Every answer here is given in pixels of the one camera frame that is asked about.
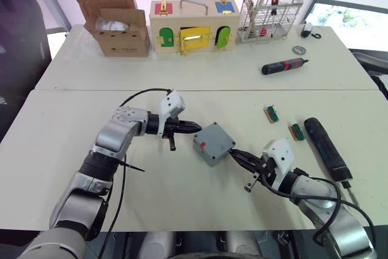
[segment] colorful door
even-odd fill
[[[217,35],[216,35],[217,49],[221,49],[228,44],[229,35],[230,35],[230,27],[220,27],[217,30]]]
[[[169,27],[162,27],[159,31],[159,41],[162,47],[174,46],[174,35]]]
[[[179,40],[181,51],[207,47],[209,44],[210,27],[191,27],[181,29]]]

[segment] red screwdriver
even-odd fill
[[[279,0],[271,0],[271,6],[278,5]],[[272,16],[272,33],[271,33],[271,38],[275,34],[275,16],[278,12],[276,11],[276,7],[271,10],[271,16]]]
[[[276,63],[272,63],[272,64],[267,64],[261,68],[261,73],[263,73],[264,75],[268,75],[268,74],[272,74],[272,73],[296,69],[296,68],[302,67],[303,64],[306,62],[309,62],[309,60],[304,60],[302,58],[296,58],[296,59],[276,62]]]

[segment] metal handle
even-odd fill
[[[185,38],[183,38],[183,43],[186,44],[186,43],[196,43],[196,42],[202,42],[203,40],[203,36],[202,35],[196,35],[196,36],[186,36]]]
[[[195,0],[180,0],[179,2],[179,7],[180,9],[182,9],[182,2],[185,1],[185,2],[189,2],[189,3],[192,3],[192,4],[198,4],[198,5],[203,5],[206,9],[206,15],[207,15],[207,11],[209,10],[208,6],[206,5],[206,3],[204,2],[199,2],[199,1],[195,1]]]

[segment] wire basket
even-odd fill
[[[240,42],[268,42],[272,39],[286,37],[293,25],[303,0],[279,0],[278,5],[271,5],[272,0],[243,0],[238,26]]]

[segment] green connector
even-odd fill
[[[299,127],[298,124],[293,124],[292,125],[293,132],[295,136],[297,137],[298,140],[303,141],[304,140],[304,135],[301,131],[301,128]]]
[[[270,116],[270,118],[272,119],[273,122],[279,120],[278,115],[276,114],[276,111],[275,111],[275,109],[273,109],[272,106],[268,106],[267,110],[268,110],[269,116]]]

